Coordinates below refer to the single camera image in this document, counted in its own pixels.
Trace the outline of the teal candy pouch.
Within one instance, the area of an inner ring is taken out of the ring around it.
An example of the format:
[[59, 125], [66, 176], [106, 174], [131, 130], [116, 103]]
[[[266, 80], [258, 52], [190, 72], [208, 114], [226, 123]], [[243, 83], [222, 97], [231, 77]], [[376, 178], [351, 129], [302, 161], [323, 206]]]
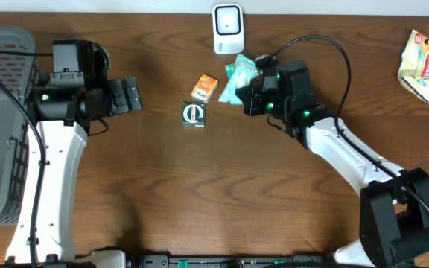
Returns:
[[231, 105], [242, 105], [241, 99], [235, 94], [237, 89], [248, 86], [250, 82], [261, 75], [262, 71], [256, 68], [255, 62], [243, 54], [238, 54], [235, 59], [235, 71], [228, 80], [218, 101]]

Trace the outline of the small orange box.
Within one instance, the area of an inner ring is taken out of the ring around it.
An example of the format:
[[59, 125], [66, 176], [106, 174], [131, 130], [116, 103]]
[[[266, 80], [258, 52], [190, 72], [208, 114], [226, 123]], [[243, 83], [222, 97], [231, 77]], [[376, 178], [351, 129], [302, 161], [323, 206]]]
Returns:
[[191, 91], [191, 96], [197, 101], [208, 103], [215, 93], [218, 84], [219, 81], [217, 79], [207, 74], [202, 74]]

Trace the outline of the black round-logo packet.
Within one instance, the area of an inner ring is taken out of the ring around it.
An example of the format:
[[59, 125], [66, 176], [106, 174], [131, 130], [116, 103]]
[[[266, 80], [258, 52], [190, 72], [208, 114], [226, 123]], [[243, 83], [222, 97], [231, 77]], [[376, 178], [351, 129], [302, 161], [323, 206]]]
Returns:
[[206, 122], [206, 105], [204, 103], [187, 103], [182, 105], [182, 125], [184, 127], [204, 127]]

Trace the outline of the white blue snack bag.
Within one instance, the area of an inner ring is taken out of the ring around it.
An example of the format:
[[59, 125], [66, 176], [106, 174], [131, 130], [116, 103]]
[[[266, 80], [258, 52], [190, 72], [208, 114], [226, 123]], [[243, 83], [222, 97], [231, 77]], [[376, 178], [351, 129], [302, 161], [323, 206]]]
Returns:
[[401, 54], [399, 83], [429, 105], [429, 38], [412, 30]]

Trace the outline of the small teal box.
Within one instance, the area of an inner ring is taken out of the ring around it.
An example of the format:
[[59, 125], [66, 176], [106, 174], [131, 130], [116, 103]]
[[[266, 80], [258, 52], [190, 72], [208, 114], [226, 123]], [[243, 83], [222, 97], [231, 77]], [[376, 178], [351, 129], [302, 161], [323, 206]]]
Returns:
[[229, 64], [225, 66], [225, 71], [226, 71], [226, 75], [227, 77], [230, 79], [232, 77], [232, 75], [234, 74], [235, 71], [235, 64]]

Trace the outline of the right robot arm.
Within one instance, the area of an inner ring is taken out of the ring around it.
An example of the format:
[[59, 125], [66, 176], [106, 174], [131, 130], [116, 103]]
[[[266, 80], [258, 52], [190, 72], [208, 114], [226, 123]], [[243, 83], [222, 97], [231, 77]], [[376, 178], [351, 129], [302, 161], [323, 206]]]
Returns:
[[258, 85], [235, 94], [251, 116], [268, 114], [306, 150], [327, 161], [360, 198], [359, 239], [332, 258], [362, 267], [405, 267], [429, 252], [429, 175], [405, 170], [356, 137], [325, 104], [317, 102], [305, 63], [271, 63]]

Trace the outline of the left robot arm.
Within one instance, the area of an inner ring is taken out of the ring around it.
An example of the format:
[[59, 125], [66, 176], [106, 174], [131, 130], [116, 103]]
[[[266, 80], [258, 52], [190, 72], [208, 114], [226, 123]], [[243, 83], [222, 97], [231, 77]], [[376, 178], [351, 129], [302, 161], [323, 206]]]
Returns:
[[73, 208], [77, 172], [93, 121], [142, 110], [134, 77], [110, 80], [96, 42], [56, 40], [54, 70], [28, 96], [28, 169], [5, 267], [125, 267], [122, 251], [77, 259]]

